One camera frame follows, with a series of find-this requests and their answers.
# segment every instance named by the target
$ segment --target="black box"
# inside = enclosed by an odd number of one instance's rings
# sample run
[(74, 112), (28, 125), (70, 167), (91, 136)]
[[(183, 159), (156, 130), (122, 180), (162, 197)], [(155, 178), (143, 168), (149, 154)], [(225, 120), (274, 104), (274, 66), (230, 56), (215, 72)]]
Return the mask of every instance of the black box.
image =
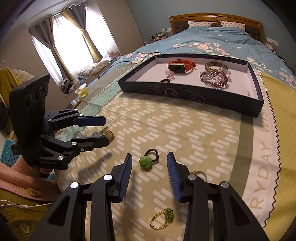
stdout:
[[(160, 83), (166, 77), (167, 64), (176, 59), (188, 59), (196, 68), (185, 74), (175, 74), (170, 83)], [(225, 89), (213, 89), (200, 80), (207, 62), (227, 65), (232, 81)], [(256, 75), (248, 61), (226, 56), (205, 54), (155, 55), (140, 63), (118, 81), (123, 92), (167, 96), (211, 104), (242, 114), (258, 117), (264, 100)]]

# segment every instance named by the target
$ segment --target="pink sweater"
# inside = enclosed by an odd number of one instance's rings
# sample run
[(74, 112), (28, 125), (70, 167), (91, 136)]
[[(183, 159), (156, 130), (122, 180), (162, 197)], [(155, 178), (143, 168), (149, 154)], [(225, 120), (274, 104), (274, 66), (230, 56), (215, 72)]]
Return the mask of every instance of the pink sweater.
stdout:
[[(25, 162), (22, 156), (12, 167), (0, 163), (0, 188), (24, 198), (49, 202), (56, 201), (61, 194), (57, 181), (38, 178), (34, 169)], [(38, 191), (39, 196), (31, 196), (27, 188)]]

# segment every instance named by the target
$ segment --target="wooden headboard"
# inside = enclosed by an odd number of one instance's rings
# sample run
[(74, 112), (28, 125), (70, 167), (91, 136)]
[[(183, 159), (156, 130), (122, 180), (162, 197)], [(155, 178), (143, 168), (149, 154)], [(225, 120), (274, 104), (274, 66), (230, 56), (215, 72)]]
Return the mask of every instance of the wooden headboard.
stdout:
[(246, 32), (255, 40), (264, 43), (262, 23), (249, 18), (221, 13), (192, 13), (171, 16), (170, 25), (173, 34), (180, 33), (189, 28), (188, 21), (212, 22), (212, 27), (222, 27), (221, 21), (243, 23), (246, 25)]

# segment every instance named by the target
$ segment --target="blue wall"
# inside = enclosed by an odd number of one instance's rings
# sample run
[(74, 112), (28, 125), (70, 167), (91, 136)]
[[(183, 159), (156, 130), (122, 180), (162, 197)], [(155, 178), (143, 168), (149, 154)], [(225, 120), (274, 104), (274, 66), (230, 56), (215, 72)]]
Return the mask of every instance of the blue wall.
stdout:
[(170, 28), (169, 16), (212, 12), (260, 21), (266, 37), (278, 42), (276, 51), (289, 67), (296, 66), (296, 43), (277, 15), (261, 0), (126, 0), (143, 40), (161, 29)]

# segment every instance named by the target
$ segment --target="green gemstone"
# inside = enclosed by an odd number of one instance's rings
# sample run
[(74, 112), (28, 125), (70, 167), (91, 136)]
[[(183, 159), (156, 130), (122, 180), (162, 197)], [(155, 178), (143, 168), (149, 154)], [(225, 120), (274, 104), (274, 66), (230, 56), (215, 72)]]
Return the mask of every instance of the green gemstone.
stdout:
[(140, 166), (144, 169), (147, 169), (152, 166), (152, 159), (148, 156), (143, 156), (140, 158)]
[(167, 209), (165, 212), (165, 219), (168, 221), (172, 221), (174, 219), (174, 211), (171, 209)]

